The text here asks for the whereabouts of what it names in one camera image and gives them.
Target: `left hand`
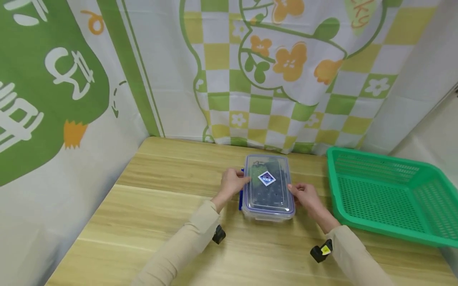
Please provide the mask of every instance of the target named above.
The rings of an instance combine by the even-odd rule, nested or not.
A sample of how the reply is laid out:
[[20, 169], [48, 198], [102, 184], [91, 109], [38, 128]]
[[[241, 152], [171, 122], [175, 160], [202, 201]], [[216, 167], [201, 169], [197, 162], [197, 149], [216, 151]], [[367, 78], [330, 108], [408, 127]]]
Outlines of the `left hand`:
[[232, 198], [232, 196], [240, 190], [246, 183], [249, 183], [251, 177], [244, 177], [240, 170], [234, 168], [227, 169], [221, 176], [221, 186], [219, 187], [218, 194], [212, 199], [216, 206], [216, 212], [220, 213], [222, 208]]

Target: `green plastic basket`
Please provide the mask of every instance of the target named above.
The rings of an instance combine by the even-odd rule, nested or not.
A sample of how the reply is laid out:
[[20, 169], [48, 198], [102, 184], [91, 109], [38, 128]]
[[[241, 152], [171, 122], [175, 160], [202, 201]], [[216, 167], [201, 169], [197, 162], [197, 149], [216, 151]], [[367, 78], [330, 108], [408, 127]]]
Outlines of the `green plastic basket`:
[[437, 167], [332, 147], [336, 218], [351, 227], [435, 247], [458, 248], [458, 193]]

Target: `sleeve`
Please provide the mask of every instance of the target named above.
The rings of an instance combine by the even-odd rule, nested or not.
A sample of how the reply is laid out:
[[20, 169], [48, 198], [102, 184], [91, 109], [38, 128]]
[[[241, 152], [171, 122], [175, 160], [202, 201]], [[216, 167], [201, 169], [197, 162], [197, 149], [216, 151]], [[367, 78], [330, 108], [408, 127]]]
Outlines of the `sleeve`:
[[135, 277], [131, 286], [168, 286], [178, 271], [191, 262], [213, 238], [219, 214], [205, 201], [190, 220], [167, 241]]
[[394, 285], [390, 277], [367, 252], [363, 243], [347, 226], [334, 228], [326, 237], [333, 242], [334, 259], [354, 285]]

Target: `green and white curtain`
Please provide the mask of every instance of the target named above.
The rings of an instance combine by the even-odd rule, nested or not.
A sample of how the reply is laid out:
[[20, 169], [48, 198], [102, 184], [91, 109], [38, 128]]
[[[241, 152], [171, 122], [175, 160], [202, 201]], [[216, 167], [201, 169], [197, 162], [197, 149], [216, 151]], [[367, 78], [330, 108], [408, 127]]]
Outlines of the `green and white curtain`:
[[439, 2], [0, 1], [0, 277], [46, 277], [148, 135], [360, 147]]

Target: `diamond-shaped label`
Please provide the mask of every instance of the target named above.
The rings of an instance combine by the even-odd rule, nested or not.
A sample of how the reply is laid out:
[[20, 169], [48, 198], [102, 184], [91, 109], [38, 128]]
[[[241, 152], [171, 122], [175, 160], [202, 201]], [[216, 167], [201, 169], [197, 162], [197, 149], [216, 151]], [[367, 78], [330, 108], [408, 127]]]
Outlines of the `diamond-shaped label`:
[[277, 179], [274, 178], [272, 176], [271, 173], [269, 173], [269, 171], [265, 171], [264, 173], [262, 173], [261, 175], [258, 176], [258, 178], [261, 180], [261, 182], [265, 185], [265, 186], [268, 186], [270, 184], [272, 184], [273, 182], [275, 182]]

